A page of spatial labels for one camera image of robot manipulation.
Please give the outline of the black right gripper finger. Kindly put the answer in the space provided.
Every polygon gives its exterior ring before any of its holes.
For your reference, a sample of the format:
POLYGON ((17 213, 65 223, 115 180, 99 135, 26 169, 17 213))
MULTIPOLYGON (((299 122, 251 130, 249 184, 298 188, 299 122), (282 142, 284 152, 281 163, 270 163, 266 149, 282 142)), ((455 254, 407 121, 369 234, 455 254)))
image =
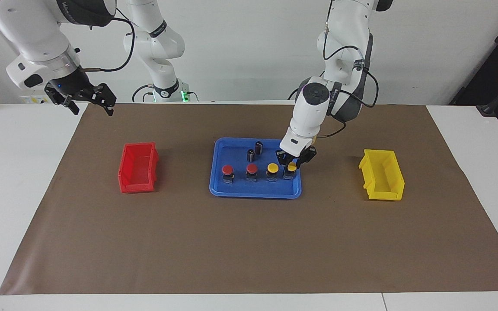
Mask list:
POLYGON ((107 116, 112 117, 117 97, 106 83, 101 83, 90 89, 89 102, 104 109, 107 116))
POLYGON ((62 105, 69 109, 74 115, 78 115, 79 114, 79 107, 77 106, 77 104, 75 103, 75 94, 67 94, 67 95, 64 95, 64 99, 63 99, 63 103, 62 105))

